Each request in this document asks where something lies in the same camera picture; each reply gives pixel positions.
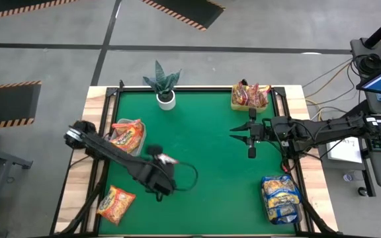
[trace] green mat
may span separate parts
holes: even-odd
[[[118,226],[101,219],[99,234],[294,234],[293,225],[268,221],[260,198],[261,177],[282,174],[280,153],[269,143],[258,143],[257,158],[248,159],[247,146],[229,137],[229,129],[248,121],[248,112],[232,110],[230,93],[225,92],[178,91],[176,103],[173,110],[163,111],[154,93],[125,92],[117,120],[140,118],[147,129],[145,145],[162,145],[164,153],[192,163],[199,172],[198,184],[157,202],[126,169],[110,163],[106,191],[114,185],[136,194],[136,199]],[[257,119],[273,116],[270,102]],[[178,187],[187,187],[193,179],[191,169],[175,167]]]

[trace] black and orange hazard stripe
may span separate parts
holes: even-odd
[[[0,17],[27,13],[77,0],[0,0]]]
[[[32,124],[41,81],[0,85],[0,128]]]
[[[225,9],[207,0],[141,1],[201,31],[205,31]]]

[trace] gray floor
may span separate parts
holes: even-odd
[[[102,44],[115,0],[80,0],[0,19],[0,42]],[[381,25],[381,2],[373,0],[219,0],[226,11],[199,32],[138,0],[123,0],[110,43],[114,45],[241,46],[260,48],[349,49],[349,40],[368,36]],[[0,130],[0,149],[34,160],[29,171],[15,169],[0,201],[0,231],[9,237],[48,234],[71,150],[62,136],[82,113],[97,50],[0,49],[0,84],[43,80],[36,122]],[[210,52],[108,51],[99,85],[142,85],[154,61],[166,71],[183,69],[182,85],[229,85],[246,78],[260,84],[304,85],[349,59],[347,55],[250,54]],[[331,75],[304,88],[320,88]],[[351,73],[351,78],[359,80]],[[342,73],[311,99],[332,99],[350,89]],[[352,91],[326,104],[349,110]],[[310,113],[316,113],[310,106]],[[340,116],[332,111],[324,118]],[[351,235],[381,237],[381,188],[376,198],[357,195],[357,183],[343,171],[325,175],[339,229]]]

